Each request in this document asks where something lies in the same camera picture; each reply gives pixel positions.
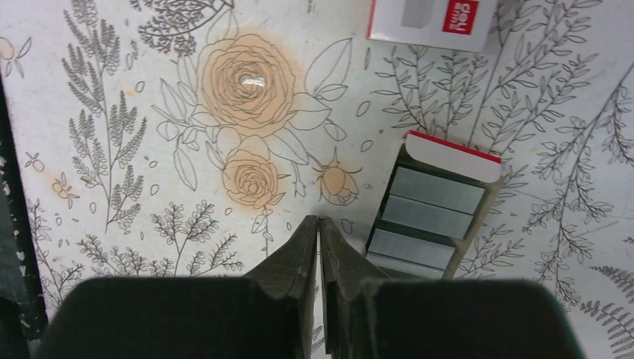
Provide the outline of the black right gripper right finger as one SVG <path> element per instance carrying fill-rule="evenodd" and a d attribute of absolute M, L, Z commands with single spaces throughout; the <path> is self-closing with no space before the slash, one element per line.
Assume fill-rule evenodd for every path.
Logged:
<path fill-rule="evenodd" d="M 332 358 L 582 358 L 554 297 L 526 280 L 390 277 L 319 223 Z"/>

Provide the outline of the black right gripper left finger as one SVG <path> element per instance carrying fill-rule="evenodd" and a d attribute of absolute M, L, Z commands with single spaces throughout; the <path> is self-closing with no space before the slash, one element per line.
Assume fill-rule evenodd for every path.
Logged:
<path fill-rule="evenodd" d="M 38 358 L 309 358 L 318 219 L 240 277 L 80 283 Z"/>

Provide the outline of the red staple box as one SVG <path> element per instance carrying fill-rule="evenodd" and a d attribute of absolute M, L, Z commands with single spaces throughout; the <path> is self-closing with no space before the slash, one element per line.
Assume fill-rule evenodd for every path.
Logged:
<path fill-rule="evenodd" d="M 496 155 L 409 131 L 364 255 L 388 274 L 455 275 L 504 183 Z"/>

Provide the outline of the red staple box sleeve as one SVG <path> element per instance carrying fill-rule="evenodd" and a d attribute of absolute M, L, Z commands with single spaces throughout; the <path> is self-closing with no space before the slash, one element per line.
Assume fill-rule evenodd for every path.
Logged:
<path fill-rule="evenodd" d="M 481 52 L 498 5 L 494 0 L 374 0 L 366 38 Z"/>

